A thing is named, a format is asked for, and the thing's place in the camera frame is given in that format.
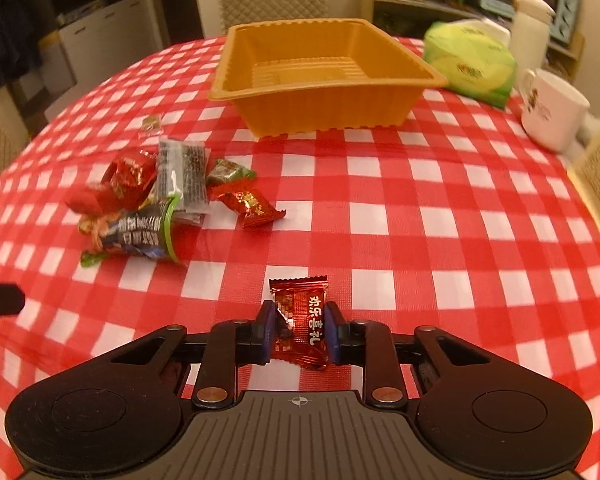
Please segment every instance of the snack package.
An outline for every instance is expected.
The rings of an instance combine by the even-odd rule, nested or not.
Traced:
[[[204,214],[208,211],[206,163],[209,151],[203,144],[161,138],[158,150],[156,197],[180,197],[177,211]]]
[[[215,187],[211,190],[211,195],[213,199],[241,215],[245,228],[258,227],[286,216],[286,211],[276,211],[247,179]]]
[[[162,128],[162,116],[149,115],[142,120],[142,126],[140,126],[138,137],[155,137],[163,134],[164,129]]]
[[[109,165],[99,183],[74,190],[66,200],[72,211],[102,217],[138,209],[156,180],[155,153],[125,150]]]
[[[324,341],[326,276],[269,280],[278,308],[278,337],[271,357],[320,370],[329,363]]]
[[[149,192],[149,195],[146,198],[146,200],[144,201],[144,204],[142,205],[142,207],[149,205],[149,204],[155,204],[156,202],[158,202],[157,182],[152,187],[152,189]],[[204,217],[205,217],[204,215],[199,214],[199,213],[187,213],[184,210],[176,210],[176,211],[174,211],[173,216],[171,217],[171,221],[174,224],[182,224],[182,225],[188,225],[188,226],[192,226],[192,227],[200,227],[200,226],[202,226]]]
[[[250,180],[255,179],[255,171],[251,171],[231,160],[218,158],[218,160],[216,160],[216,166],[206,178],[206,184],[208,186],[222,186],[222,184],[235,182],[236,180],[242,180],[244,178]]]
[[[78,230],[91,237],[91,247],[82,253],[81,265],[91,267],[110,254],[177,262],[171,243],[171,219],[178,200],[174,196],[138,211],[82,218]]]
[[[518,72],[506,46],[465,22],[435,23],[424,37],[424,61],[451,91],[498,108],[506,106]]]

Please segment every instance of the table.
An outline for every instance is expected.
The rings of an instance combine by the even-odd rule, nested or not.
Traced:
[[[113,77],[0,177],[0,281],[27,295],[17,319],[0,319],[0,480],[20,471],[3,423],[21,389],[163,325],[202,332],[254,316],[268,278],[316,274],[329,276],[328,297],[346,316],[396,332],[435,324],[572,388],[594,417],[580,471],[600,480],[600,234],[558,158],[526,138],[519,103],[501,112],[426,91],[399,128],[258,141],[231,105],[207,100],[223,43],[174,46]],[[215,203],[184,244],[185,265],[112,258],[81,268],[87,240],[64,197],[119,150],[155,144],[138,138],[149,114],[163,114],[171,137],[253,168],[287,217],[245,231]],[[272,362],[242,369],[239,382],[361,381],[357,368]]]

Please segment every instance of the white cabinet door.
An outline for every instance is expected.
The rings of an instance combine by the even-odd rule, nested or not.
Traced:
[[[124,0],[61,31],[76,81],[89,90],[154,50],[142,0]]]

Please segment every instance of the orange plastic tray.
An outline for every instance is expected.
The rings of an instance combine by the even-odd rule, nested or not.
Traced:
[[[210,99],[258,137],[401,124],[446,78],[365,20],[286,20],[229,30]]]

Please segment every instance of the candy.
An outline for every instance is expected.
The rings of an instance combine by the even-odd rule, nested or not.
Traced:
[[[164,133],[162,128],[162,117],[160,115],[149,115],[142,120],[139,137],[155,137]]]
[[[286,211],[276,211],[245,178],[213,188],[211,196],[241,215],[242,225],[246,228],[258,227],[286,216]]]
[[[158,183],[156,182],[151,192],[149,193],[149,196],[146,198],[146,201],[144,202],[144,204],[142,204],[142,207],[145,207],[149,204],[155,204],[156,202],[160,202],[160,200],[158,199],[157,187]],[[202,225],[204,215],[201,215],[200,213],[187,213],[184,210],[176,209],[171,219],[174,224],[200,227]]]
[[[207,176],[206,184],[208,186],[222,186],[222,184],[235,182],[236,180],[241,180],[243,178],[253,180],[256,178],[256,173],[232,160],[219,158],[216,160],[215,168],[213,168],[211,173]]]
[[[82,254],[81,265],[93,266],[109,254],[177,262],[171,243],[171,217],[177,203],[178,197],[170,197],[138,211],[82,218],[78,229],[91,237],[91,247]]]
[[[329,363],[324,341],[327,277],[269,280],[278,308],[278,338],[272,354],[311,370]]]
[[[66,204],[72,211],[92,218],[133,211],[146,200],[155,179],[155,154],[127,150],[109,165],[99,183],[73,191]]]
[[[209,204],[205,182],[207,155],[203,144],[161,137],[156,186],[158,199],[179,195],[178,211],[206,213]]]

